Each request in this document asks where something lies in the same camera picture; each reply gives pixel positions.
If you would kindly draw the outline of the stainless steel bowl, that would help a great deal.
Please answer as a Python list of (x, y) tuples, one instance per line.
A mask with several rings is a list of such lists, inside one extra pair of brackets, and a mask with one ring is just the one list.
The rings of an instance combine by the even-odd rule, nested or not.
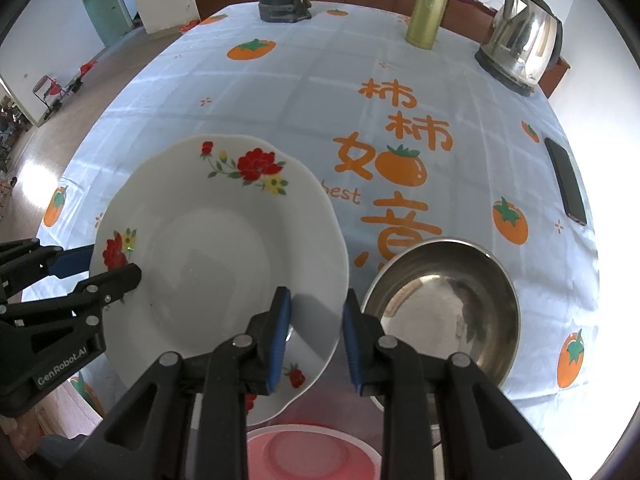
[(426, 356), (467, 354), (497, 386), (518, 351), (512, 281), (497, 258), (467, 240), (433, 238), (397, 255), (378, 272), (362, 310)]

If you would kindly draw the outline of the red white enamel bowl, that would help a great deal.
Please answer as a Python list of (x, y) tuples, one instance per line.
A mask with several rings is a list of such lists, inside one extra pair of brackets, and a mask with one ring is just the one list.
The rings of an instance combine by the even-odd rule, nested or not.
[(260, 428), (247, 435), (248, 478), (373, 480), (382, 458), (349, 434), (310, 425)]

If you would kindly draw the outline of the white red flower plate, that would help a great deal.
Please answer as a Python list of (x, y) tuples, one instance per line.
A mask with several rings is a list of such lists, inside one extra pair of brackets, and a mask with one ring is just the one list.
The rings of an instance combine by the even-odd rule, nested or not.
[(298, 160), (254, 136), (194, 136), (134, 170), (108, 204), (90, 271), (126, 263), (139, 285), (103, 315), (106, 356), (133, 384), (161, 354), (215, 349), (267, 310), (292, 311), (277, 381), (250, 401), (256, 426), (282, 413), (328, 366), (349, 282), (333, 206)]

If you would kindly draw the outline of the green door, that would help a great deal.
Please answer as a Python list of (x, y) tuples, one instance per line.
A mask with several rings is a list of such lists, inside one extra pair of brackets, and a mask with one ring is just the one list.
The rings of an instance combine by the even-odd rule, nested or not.
[(82, 0), (82, 3), (107, 48), (117, 44), (134, 28), (124, 0)]

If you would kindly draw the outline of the stainless electric kettle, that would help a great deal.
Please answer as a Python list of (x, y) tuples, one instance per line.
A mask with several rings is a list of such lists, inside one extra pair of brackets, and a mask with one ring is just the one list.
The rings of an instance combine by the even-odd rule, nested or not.
[(506, 88), (530, 96), (562, 43), (563, 24), (544, 0), (504, 0), (474, 58)]

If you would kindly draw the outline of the olive green tumbler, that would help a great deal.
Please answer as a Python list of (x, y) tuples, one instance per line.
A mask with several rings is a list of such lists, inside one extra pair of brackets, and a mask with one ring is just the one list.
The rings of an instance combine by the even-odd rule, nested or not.
[(448, 0), (416, 0), (409, 18), (406, 40), (415, 47), (431, 50)]

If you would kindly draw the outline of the light blue persimmon tablecloth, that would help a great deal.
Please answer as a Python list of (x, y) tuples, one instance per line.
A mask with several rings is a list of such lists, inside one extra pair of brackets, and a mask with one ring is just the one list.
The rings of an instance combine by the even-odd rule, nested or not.
[(413, 242), (444, 233), (490, 249), (523, 308), (506, 382), (574, 478), (587, 441), (585, 360), (596, 351), (598, 253), (565, 212), (546, 141), (567, 137), (541, 91), (503, 87), (476, 44), (443, 30), (406, 43), (403, 16), (318, 2), (293, 25), (228, 6), (157, 55), (104, 110), (62, 177), (66, 205), (39, 233), (75, 247), (145, 159), (204, 133), (258, 136), (320, 180), (344, 233), (352, 284)]

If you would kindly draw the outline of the black smartphone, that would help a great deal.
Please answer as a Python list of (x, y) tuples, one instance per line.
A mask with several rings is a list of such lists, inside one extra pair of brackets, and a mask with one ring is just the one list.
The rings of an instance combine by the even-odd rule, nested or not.
[(544, 146), (551, 159), (565, 214), (576, 223), (585, 226), (588, 223), (585, 204), (570, 156), (565, 148), (550, 138), (544, 139)]

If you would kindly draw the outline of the red folding chair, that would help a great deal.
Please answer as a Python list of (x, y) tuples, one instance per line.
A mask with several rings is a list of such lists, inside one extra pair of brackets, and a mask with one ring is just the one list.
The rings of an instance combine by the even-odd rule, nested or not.
[(44, 122), (61, 109), (63, 99), (67, 96), (66, 90), (58, 81), (48, 75), (37, 81), (32, 88), (32, 94), (46, 107), (42, 118)]

